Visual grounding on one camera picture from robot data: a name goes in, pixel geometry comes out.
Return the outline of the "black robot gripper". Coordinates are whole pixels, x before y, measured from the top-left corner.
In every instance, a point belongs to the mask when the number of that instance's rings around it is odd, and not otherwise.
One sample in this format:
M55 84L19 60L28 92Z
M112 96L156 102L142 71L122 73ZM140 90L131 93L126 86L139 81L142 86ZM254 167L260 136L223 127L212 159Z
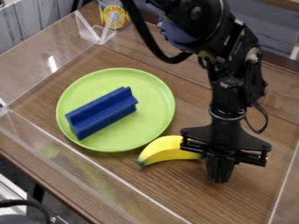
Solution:
M268 142L250 135L240 124L247 114L211 114L211 124L182 129L180 149L200 154L206 159L208 177L226 183L239 163L266 166Z

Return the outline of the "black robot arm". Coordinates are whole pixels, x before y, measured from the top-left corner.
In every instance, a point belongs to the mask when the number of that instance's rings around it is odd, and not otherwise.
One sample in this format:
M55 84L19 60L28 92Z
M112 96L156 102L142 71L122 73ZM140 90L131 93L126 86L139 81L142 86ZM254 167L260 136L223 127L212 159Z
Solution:
M210 179L230 181L235 165L263 166L271 144L242 128L248 108L266 95L255 33L230 12L226 0L146 0L160 16L166 39L198 55L208 71L211 124L182 129L180 149L202 155Z

